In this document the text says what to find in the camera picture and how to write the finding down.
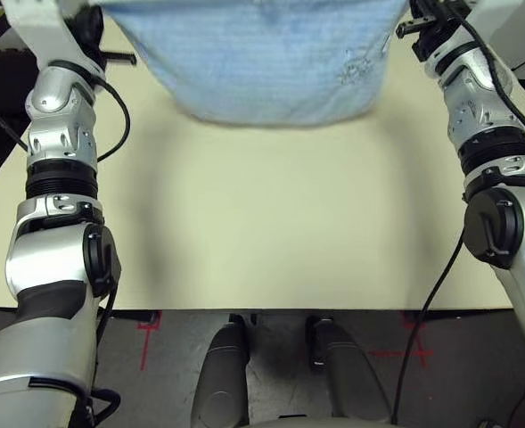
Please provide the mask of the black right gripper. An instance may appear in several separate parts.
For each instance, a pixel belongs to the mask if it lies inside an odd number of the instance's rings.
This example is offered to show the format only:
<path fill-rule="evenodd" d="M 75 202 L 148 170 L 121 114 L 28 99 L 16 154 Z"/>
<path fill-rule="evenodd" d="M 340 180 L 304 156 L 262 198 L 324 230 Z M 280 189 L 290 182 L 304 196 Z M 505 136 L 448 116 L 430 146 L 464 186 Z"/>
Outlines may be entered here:
<path fill-rule="evenodd" d="M 454 11 L 463 15 L 463 2 L 410 0 L 409 6 L 412 18 L 397 25 L 396 36 L 417 34 L 412 49 L 419 61 L 426 61 L 459 27 Z"/>

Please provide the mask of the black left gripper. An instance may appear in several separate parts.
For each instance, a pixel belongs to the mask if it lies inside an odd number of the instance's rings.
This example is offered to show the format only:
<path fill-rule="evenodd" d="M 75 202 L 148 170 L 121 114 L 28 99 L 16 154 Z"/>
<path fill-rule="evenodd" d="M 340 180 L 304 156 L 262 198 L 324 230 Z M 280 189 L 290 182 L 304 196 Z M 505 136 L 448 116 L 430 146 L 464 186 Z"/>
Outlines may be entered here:
<path fill-rule="evenodd" d="M 103 31 L 103 12 L 100 6 L 82 5 L 72 17 L 72 36 L 88 58 L 98 65 L 106 65 L 108 61 L 136 65 L 133 53 L 101 50 Z"/>

